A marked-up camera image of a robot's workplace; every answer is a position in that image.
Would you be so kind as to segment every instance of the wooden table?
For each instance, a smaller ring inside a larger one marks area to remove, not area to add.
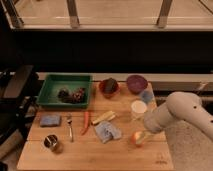
[[[122,139],[112,140],[102,144],[96,136],[94,127],[90,126],[85,135],[80,131],[84,123],[85,110],[40,109],[32,124],[27,142],[18,162],[18,170],[70,170],[70,171],[143,171],[143,170],[173,170],[164,132],[155,135],[142,148],[134,146],[131,135],[135,131],[144,130],[142,122],[131,121],[130,104],[138,99],[132,95],[125,83],[119,83],[120,92],[111,99],[105,99],[98,90],[98,83],[93,83],[90,105],[91,119],[112,110],[117,117],[111,122],[122,131]],[[148,109],[156,107],[155,99],[148,104]],[[69,141],[69,127],[66,116],[72,113],[74,142]],[[43,114],[60,114],[62,123],[59,127],[41,128],[40,117]],[[43,145],[44,138],[55,134],[60,140],[60,149],[53,153]]]

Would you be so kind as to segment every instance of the grey cloth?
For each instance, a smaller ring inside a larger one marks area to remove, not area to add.
[[[61,122],[60,115],[43,115],[40,120],[41,127],[59,126]]]
[[[106,143],[111,139],[120,139],[122,133],[114,125],[108,121],[102,121],[95,126],[95,131],[102,143]]]

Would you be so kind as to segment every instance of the white cup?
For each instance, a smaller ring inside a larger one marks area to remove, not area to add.
[[[135,100],[131,104],[132,121],[141,119],[143,114],[147,111],[147,105],[141,100]]]

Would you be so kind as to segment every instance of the blue sponge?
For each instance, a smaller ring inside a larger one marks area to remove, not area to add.
[[[59,126],[61,122],[60,115],[43,115],[40,120],[41,127]]]

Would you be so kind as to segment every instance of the carrot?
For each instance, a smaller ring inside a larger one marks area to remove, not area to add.
[[[90,113],[86,111],[84,112],[84,127],[81,130],[81,135],[84,135],[87,132],[89,124],[90,124]]]

